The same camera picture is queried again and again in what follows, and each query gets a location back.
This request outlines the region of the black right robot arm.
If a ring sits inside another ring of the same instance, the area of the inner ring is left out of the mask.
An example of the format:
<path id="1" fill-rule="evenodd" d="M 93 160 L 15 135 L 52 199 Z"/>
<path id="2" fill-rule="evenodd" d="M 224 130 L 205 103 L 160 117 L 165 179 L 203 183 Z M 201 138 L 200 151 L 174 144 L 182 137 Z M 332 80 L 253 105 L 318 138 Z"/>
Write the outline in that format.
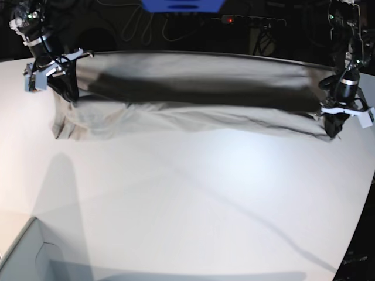
<path id="1" fill-rule="evenodd" d="M 45 91 L 50 87 L 67 102 L 76 102 L 79 98 L 76 61 L 93 57 L 94 53 L 81 48 L 70 52 L 62 45 L 51 25 L 46 1 L 20 1 L 13 10 L 9 27 L 22 37 L 34 58 L 23 71 L 25 91 Z"/>

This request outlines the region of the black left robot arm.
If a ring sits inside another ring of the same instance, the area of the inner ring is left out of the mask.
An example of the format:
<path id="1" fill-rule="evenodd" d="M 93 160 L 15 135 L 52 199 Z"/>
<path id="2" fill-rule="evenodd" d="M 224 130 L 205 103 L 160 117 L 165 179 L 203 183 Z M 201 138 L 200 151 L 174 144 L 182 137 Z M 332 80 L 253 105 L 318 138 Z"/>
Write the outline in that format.
<path id="1" fill-rule="evenodd" d="M 374 30 L 362 29 L 359 1 L 331 1 L 328 21 L 336 66 L 334 75 L 321 80 L 319 88 L 327 93 L 321 114 L 325 132 L 333 139 L 351 116 L 358 117 L 362 128 L 374 123 L 374 108 L 359 94 L 360 69 L 374 53 Z"/>

